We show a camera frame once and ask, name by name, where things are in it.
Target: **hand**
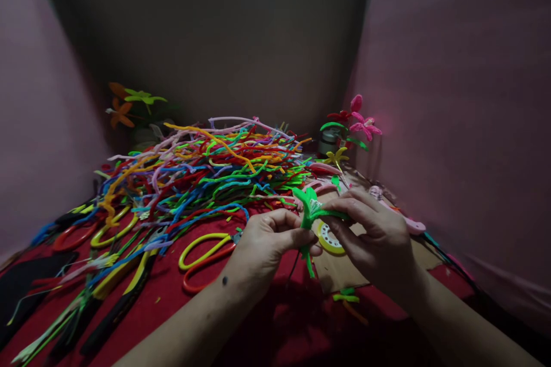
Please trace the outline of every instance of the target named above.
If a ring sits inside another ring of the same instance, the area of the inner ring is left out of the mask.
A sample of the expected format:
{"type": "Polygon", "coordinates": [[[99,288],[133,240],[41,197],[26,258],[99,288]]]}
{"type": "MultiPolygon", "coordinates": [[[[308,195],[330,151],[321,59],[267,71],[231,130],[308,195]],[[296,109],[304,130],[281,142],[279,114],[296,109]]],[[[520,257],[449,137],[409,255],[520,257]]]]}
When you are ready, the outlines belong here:
{"type": "Polygon", "coordinates": [[[422,282],[424,271],[413,257],[402,216],[358,189],[330,200],[323,209],[344,212],[365,228],[367,233],[357,236],[342,220],[323,217],[352,264],[385,294],[399,299],[422,282]]]}
{"type": "Polygon", "coordinates": [[[286,209],[252,216],[220,277],[238,284],[238,290],[249,298],[260,300],[285,252],[310,244],[310,254],[321,255],[321,248],[313,245],[316,235],[300,224],[299,216],[286,209]]]}

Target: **left hand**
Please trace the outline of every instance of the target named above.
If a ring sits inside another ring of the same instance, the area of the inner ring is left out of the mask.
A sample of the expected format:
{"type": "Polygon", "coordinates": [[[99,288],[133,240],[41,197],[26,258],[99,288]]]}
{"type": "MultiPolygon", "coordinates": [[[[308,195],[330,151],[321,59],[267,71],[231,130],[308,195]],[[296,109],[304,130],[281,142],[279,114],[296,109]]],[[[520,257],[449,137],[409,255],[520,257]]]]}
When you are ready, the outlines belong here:
{"type": "Polygon", "coordinates": [[[313,245],[316,235],[300,228],[301,222],[299,216],[287,209],[252,216],[220,275],[220,282],[227,277],[227,284],[237,284],[240,293],[259,301],[266,294],[285,252],[310,244],[310,254],[321,255],[321,248],[313,245]]]}

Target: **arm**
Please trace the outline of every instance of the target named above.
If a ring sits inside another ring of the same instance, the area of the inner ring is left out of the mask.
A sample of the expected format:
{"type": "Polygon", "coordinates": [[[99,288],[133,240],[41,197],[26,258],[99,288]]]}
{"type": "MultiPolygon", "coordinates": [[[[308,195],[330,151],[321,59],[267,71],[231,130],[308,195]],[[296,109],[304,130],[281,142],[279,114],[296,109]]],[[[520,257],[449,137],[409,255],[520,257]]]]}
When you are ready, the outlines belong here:
{"type": "Polygon", "coordinates": [[[324,209],[364,226],[367,233],[356,236],[341,220],[324,217],[356,268],[412,316],[447,365],[541,365],[419,267],[400,215],[358,190],[324,209]]]}
{"type": "MultiPolygon", "coordinates": [[[[266,294],[281,256],[316,241],[285,209],[255,215],[220,276],[116,366],[208,366],[254,305],[266,294]]],[[[321,249],[311,246],[311,254],[321,249]]]]}

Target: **finger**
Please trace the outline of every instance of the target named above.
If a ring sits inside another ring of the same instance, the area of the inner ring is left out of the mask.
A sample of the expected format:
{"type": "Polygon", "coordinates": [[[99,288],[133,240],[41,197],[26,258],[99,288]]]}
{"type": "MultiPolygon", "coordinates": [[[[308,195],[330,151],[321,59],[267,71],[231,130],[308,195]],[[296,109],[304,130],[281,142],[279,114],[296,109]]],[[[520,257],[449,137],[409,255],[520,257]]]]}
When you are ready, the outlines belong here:
{"type": "Polygon", "coordinates": [[[371,227],[375,221],[375,212],[369,206],[355,198],[337,198],[332,199],[323,205],[325,210],[335,210],[348,214],[354,221],[362,224],[366,230],[371,227]]]}
{"type": "Polygon", "coordinates": [[[281,208],[258,215],[274,232],[285,230],[286,228],[299,228],[301,219],[291,211],[281,208]]]}
{"type": "Polygon", "coordinates": [[[316,235],[309,229],[295,228],[277,234],[277,247],[281,253],[291,249],[299,249],[317,241],[316,235]]]}
{"type": "Polygon", "coordinates": [[[342,196],[340,198],[341,199],[346,199],[346,198],[357,199],[358,201],[366,204],[371,209],[373,209],[374,211],[377,211],[377,212],[385,210],[385,207],[383,205],[381,205],[379,203],[379,201],[373,195],[371,195],[369,192],[365,192],[364,190],[361,190],[361,189],[351,189],[351,190],[345,192],[344,194],[342,194],[342,196]]]}
{"type": "Polygon", "coordinates": [[[364,247],[356,234],[342,220],[332,216],[323,216],[321,220],[329,225],[331,232],[339,240],[350,258],[359,253],[364,247]]]}
{"type": "Polygon", "coordinates": [[[323,249],[319,245],[310,246],[310,255],[311,256],[320,256],[323,253],[323,249]]]}

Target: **black handle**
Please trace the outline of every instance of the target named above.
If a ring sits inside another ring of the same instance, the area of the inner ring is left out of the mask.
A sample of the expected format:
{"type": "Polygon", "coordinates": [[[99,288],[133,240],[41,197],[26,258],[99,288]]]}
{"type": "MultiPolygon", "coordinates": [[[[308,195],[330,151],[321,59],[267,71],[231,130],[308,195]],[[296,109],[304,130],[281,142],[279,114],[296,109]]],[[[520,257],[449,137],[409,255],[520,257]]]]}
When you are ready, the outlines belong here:
{"type": "Polygon", "coordinates": [[[132,305],[138,299],[140,293],[148,280],[149,272],[155,261],[155,256],[150,255],[143,267],[138,281],[131,291],[123,294],[121,299],[117,301],[115,306],[109,311],[106,317],[101,321],[99,326],[90,334],[86,342],[80,349],[80,354],[83,356],[91,356],[96,354],[109,339],[113,331],[117,328],[121,320],[128,313],[132,305]]]}
{"type": "Polygon", "coordinates": [[[101,305],[101,300],[94,297],[90,298],[90,301],[88,301],[86,307],[80,313],[80,317],[78,314],[75,314],[66,324],[61,337],[59,337],[56,345],[50,351],[49,357],[56,361],[61,361],[63,357],[69,354],[75,348],[77,341],[82,337],[86,327],[88,327],[101,305]]]}

